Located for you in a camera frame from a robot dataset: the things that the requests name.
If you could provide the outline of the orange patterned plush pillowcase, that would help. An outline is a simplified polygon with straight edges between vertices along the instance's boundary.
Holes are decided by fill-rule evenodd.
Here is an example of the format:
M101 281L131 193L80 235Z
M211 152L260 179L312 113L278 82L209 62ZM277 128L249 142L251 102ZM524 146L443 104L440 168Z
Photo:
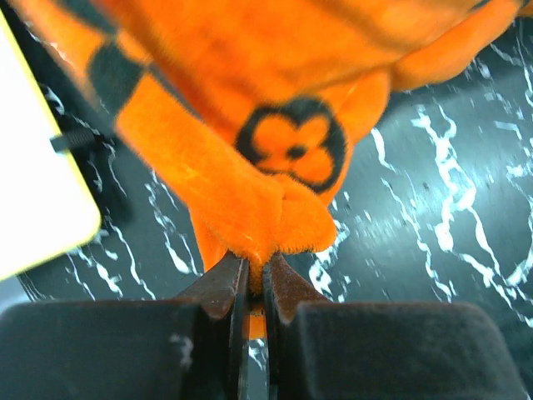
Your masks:
M320 252L355 145L394 92L462 73L529 1L14 1L187 206L205 269Z

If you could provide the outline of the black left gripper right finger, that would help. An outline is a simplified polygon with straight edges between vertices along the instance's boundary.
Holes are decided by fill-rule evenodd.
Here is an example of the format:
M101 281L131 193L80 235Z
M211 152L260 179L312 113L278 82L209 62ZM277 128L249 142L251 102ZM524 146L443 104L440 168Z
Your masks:
M468 303L332 302L276 254L262 273L272 399L525 399Z

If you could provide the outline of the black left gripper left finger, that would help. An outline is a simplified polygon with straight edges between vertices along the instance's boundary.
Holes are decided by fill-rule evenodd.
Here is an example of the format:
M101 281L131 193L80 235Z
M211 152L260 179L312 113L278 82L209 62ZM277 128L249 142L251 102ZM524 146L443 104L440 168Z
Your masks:
M1 315L4 399L243 399L249 264L161 300L30 302Z

